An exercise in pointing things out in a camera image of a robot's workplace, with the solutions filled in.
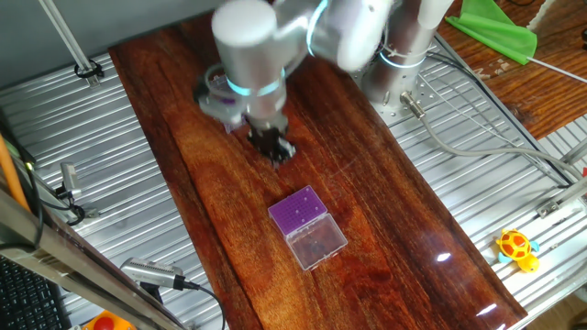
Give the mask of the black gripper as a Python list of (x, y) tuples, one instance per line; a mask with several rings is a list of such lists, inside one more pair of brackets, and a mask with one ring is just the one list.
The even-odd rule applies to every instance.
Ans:
[(247, 139), (255, 149), (261, 150), (273, 168), (279, 168), (282, 161), (290, 160), (296, 153), (295, 146), (286, 139), (285, 131), (277, 127), (252, 126)]

